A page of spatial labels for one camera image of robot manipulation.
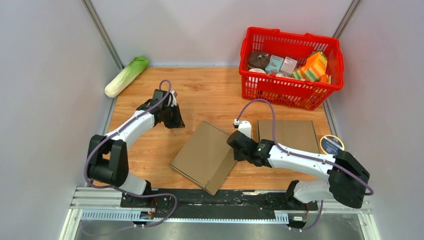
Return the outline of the brown cardboard box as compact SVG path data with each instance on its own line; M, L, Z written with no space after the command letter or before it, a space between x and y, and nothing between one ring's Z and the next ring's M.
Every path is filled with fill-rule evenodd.
M259 119L252 127L256 140L273 140L273 121ZM311 120L276 120L275 137L287 147L319 154L320 148L314 124Z

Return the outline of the cardboard sheet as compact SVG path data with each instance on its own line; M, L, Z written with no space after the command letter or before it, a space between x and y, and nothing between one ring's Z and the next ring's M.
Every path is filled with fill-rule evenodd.
M229 134L203 121L170 162L170 167L214 196L235 165Z

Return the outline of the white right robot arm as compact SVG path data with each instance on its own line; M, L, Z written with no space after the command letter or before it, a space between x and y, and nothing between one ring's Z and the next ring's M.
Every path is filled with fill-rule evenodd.
M290 169L316 177L313 181L293 180L286 191L285 203L293 209L312 201L336 200L360 209L364 197L373 195L370 173L348 151L319 154L287 147L272 140L254 141L241 131L227 139L236 161L247 161L256 167Z

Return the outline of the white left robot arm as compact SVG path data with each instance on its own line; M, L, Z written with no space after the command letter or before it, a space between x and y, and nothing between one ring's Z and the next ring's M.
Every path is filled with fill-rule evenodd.
M89 141L84 177L133 196L140 207L153 201L151 183L130 173L129 148L157 124L168 129L184 128L177 93L174 90L156 89L151 99L136 108L134 114L117 129L95 134Z

